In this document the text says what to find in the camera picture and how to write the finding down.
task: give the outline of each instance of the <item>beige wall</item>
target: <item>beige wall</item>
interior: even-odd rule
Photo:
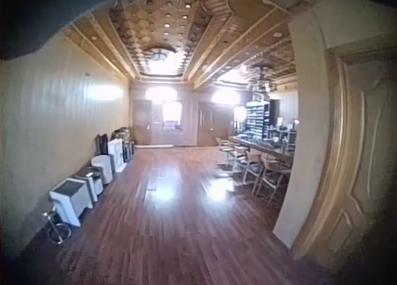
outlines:
[[[290,184],[274,228],[288,247],[309,213],[326,155],[330,121],[326,51],[394,33],[395,15],[368,0],[323,0],[290,23],[300,126]]]
[[[17,255],[43,226],[48,191],[94,154],[94,137],[128,123],[121,82],[61,35],[0,67],[1,221]]]
[[[293,124],[298,118],[298,91],[270,94],[270,98],[279,100],[279,116],[283,118],[284,125]]]

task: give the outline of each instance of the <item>chandelier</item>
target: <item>chandelier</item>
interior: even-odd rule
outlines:
[[[258,79],[251,79],[248,85],[248,90],[253,92],[254,95],[260,98],[260,100],[269,101],[269,92],[275,91],[276,86],[266,79],[265,74],[270,66],[264,64],[257,64],[252,66],[253,69],[258,69]]]

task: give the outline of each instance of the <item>coffered ceiling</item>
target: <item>coffered ceiling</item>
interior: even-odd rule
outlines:
[[[294,75],[287,22],[315,0],[114,0],[63,33],[133,82],[246,88]]]

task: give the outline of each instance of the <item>wooden door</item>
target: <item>wooden door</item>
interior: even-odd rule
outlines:
[[[133,138],[135,144],[151,144],[151,107],[150,100],[133,101]]]
[[[233,107],[199,102],[198,146],[216,146],[216,138],[227,139],[233,131]]]
[[[342,145],[336,174],[326,178],[332,191],[309,250],[332,269],[344,263],[378,219],[397,156],[396,63],[372,53],[338,58],[337,68]]]

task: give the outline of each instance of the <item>wooden chair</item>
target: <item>wooden chair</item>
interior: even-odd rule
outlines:
[[[231,152],[231,151],[233,151],[233,149],[229,147],[229,143],[230,143],[230,142],[229,142],[229,141],[222,140],[222,139],[220,139],[220,138],[216,138],[216,141],[217,141],[217,143],[218,143],[218,150],[219,150],[220,152],[226,154],[226,163],[228,164],[228,163],[229,163],[229,155],[228,155],[228,153]]]
[[[265,186],[271,188],[272,194],[266,206],[268,207],[274,199],[277,191],[283,185],[282,182],[285,182],[286,179],[288,180],[291,170],[278,162],[269,160],[266,156],[262,156],[261,161],[263,163],[263,170],[259,182],[255,183],[252,188],[252,193],[258,195],[263,182],[265,183]]]
[[[247,147],[242,146],[234,146],[235,153],[233,154],[233,171],[236,171],[237,168],[246,166],[246,154],[248,151]]]
[[[261,165],[261,155],[258,153],[247,152],[247,161],[246,161],[246,169],[244,171],[243,184],[247,181],[248,173],[252,174],[256,177],[254,183],[257,182],[257,179],[261,175],[262,165]]]

